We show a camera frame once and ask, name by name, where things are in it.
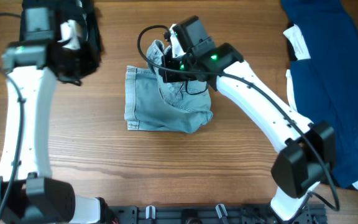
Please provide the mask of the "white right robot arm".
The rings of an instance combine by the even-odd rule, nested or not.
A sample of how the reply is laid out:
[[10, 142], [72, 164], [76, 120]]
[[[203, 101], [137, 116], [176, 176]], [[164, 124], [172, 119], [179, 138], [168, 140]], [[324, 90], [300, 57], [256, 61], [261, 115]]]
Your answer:
[[262, 130], [278, 156], [271, 169], [278, 188], [270, 201], [276, 218], [293, 221], [324, 180], [334, 189], [335, 137], [330, 124], [314, 124], [284, 103], [229, 43], [219, 47], [172, 40], [164, 57], [165, 82], [202, 81], [228, 97]]

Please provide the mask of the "light blue denim shorts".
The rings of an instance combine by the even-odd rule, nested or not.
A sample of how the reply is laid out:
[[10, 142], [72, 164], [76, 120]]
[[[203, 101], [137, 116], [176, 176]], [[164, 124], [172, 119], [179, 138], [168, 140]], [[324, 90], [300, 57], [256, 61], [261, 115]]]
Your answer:
[[205, 82], [164, 83], [158, 68], [127, 66], [124, 119], [131, 131], [191, 134], [212, 118]]

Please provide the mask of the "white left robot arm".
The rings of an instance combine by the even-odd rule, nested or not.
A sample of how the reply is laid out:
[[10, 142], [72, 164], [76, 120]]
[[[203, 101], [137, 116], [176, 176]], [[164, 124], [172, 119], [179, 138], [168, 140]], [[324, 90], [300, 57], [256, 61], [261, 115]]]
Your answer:
[[27, 40], [2, 56], [8, 109], [0, 161], [0, 223], [115, 223], [101, 197], [82, 197], [52, 177], [49, 118], [58, 82], [81, 85], [95, 72], [101, 45], [93, 40]]

